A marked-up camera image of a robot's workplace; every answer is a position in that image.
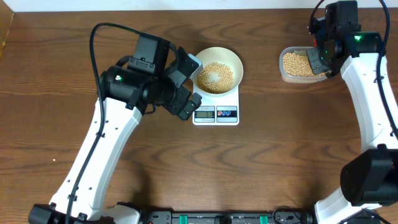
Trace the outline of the white digital kitchen scale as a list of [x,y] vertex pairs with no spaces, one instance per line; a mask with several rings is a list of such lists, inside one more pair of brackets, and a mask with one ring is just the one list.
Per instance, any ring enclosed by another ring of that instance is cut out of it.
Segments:
[[201,106],[195,110],[192,122],[197,126],[237,126],[239,124],[239,88],[228,93],[215,95],[194,86],[201,99]]

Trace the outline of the soybeans pile in bowl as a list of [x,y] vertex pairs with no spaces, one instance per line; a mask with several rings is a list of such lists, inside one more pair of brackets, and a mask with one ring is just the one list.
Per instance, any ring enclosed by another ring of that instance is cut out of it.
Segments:
[[221,94],[230,91],[234,82],[234,73],[225,64],[212,62],[208,64],[197,78],[198,86],[213,94]]

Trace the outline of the clear plastic soybean container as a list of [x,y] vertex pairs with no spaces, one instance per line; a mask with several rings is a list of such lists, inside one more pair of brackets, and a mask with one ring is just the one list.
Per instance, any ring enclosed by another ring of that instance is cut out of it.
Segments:
[[279,68],[283,81],[309,84],[327,79],[325,73],[314,75],[308,62],[307,50],[311,47],[287,47],[279,57]]

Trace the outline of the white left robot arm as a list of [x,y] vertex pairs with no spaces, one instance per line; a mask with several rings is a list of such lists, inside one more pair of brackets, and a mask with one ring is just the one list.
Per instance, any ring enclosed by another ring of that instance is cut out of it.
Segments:
[[183,87],[202,62],[183,49],[166,59],[125,56],[102,74],[95,73],[98,100],[85,140],[65,181],[49,204],[35,204],[29,223],[139,223],[141,213],[127,203],[104,208],[109,181],[133,130],[148,105],[163,106],[186,121],[201,96]]

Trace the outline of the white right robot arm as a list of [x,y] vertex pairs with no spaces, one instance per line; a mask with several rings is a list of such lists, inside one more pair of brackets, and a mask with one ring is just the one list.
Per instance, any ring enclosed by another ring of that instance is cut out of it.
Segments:
[[397,103],[389,82],[387,34],[364,32],[356,1],[325,6],[310,16],[316,46],[307,52],[312,72],[340,75],[352,97],[361,153],[347,163],[336,191],[315,203],[307,223],[380,223],[377,209],[397,202]]

